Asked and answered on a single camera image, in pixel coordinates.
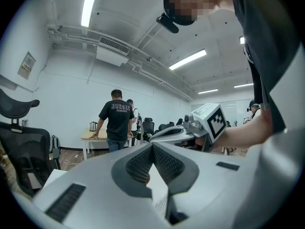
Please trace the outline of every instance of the air conditioner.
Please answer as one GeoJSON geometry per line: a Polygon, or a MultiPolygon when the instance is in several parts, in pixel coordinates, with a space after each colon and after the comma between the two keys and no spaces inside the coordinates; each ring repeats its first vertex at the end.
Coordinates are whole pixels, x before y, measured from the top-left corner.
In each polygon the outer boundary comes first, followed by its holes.
{"type": "Polygon", "coordinates": [[[128,61],[127,57],[100,46],[96,49],[96,58],[116,66],[121,66],[122,63],[127,63],[128,61]]]}
{"type": "Polygon", "coordinates": [[[124,46],[123,44],[117,43],[117,42],[110,40],[108,38],[105,38],[105,37],[100,38],[99,45],[101,47],[108,48],[112,51],[116,51],[125,56],[127,56],[127,54],[130,51],[130,48],[124,46]]]}

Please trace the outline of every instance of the black t-shirt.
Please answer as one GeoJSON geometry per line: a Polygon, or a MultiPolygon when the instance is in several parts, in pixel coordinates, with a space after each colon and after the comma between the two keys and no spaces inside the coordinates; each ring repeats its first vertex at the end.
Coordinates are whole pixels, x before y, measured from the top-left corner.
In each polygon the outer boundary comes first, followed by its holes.
{"type": "Polygon", "coordinates": [[[105,104],[99,118],[106,120],[107,137],[114,141],[126,141],[128,134],[128,123],[134,118],[132,108],[129,103],[123,100],[112,100],[105,104]]]}
{"type": "Polygon", "coordinates": [[[233,0],[233,3],[253,60],[250,67],[255,101],[263,99],[262,93],[266,96],[274,133],[283,131],[285,125],[270,92],[289,67],[300,39],[280,0],[233,0]]]}

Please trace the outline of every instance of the fluorescent light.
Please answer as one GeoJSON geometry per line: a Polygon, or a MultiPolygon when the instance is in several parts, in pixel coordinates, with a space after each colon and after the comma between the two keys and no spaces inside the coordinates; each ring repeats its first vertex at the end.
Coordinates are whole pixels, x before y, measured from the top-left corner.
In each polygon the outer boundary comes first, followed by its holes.
{"type": "Polygon", "coordinates": [[[199,92],[198,94],[205,94],[205,93],[211,93],[211,92],[217,92],[218,89],[213,89],[213,90],[209,90],[209,91],[203,91],[203,92],[199,92]]]}
{"type": "Polygon", "coordinates": [[[249,84],[234,86],[234,88],[243,87],[243,86],[252,86],[252,85],[253,85],[253,83],[249,83],[249,84]]]}
{"type": "Polygon", "coordinates": [[[190,61],[198,59],[202,56],[205,56],[205,55],[206,55],[206,51],[205,51],[205,49],[203,49],[200,52],[197,52],[197,53],[187,57],[186,59],[183,59],[183,60],[179,61],[178,63],[173,64],[172,66],[170,66],[170,69],[173,71],[174,69],[177,69],[178,67],[180,67],[186,63],[189,63],[190,61]]]}
{"type": "Polygon", "coordinates": [[[244,37],[243,37],[243,36],[241,36],[241,37],[239,38],[239,42],[240,42],[240,44],[244,44],[244,37]]]}
{"type": "Polygon", "coordinates": [[[92,8],[95,0],[85,0],[82,8],[81,25],[89,27],[92,8]]]}

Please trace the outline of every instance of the white ceiling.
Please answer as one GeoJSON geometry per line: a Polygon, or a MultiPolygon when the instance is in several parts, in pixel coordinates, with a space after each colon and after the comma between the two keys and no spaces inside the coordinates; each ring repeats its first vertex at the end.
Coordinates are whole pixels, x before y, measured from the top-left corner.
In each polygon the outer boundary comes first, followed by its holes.
{"type": "MultiPolygon", "coordinates": [[[[94,50],[91,45],[70,42],[64,38],[80,34],[98,40],[101,35],[81,31],[81,13],[84,0],[44,0],[47,28],[62,26],[60,37],[52,37],[55,44],[80,50],[94,50]]],[[[252,82],[247,59],[239,37],[243,34],[233,12],[220,10],[205,16],[190,26],[178,26],[172,34],[156,23],[163,12],[163,0],[95,0],[89,29],[115,37],[147,55],[132,49],[130,58],[143,62],[145,69],[170,82],[193,98],[197,92],[252,82]],[[201,49],[207,55],[188,63],[174,72],[167,67],[201,49]]]]}

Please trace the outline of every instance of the electric kettle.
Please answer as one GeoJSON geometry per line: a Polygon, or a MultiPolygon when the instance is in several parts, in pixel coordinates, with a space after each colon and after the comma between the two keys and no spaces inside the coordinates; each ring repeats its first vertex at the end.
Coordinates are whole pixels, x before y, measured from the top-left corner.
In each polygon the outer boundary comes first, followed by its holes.
{"type": "Polygon", "coordinates": [[[96,125],[97,125],[96,122],[90,122],[89,123],[89,131],[95,132],[96,131],[96,125]]]}

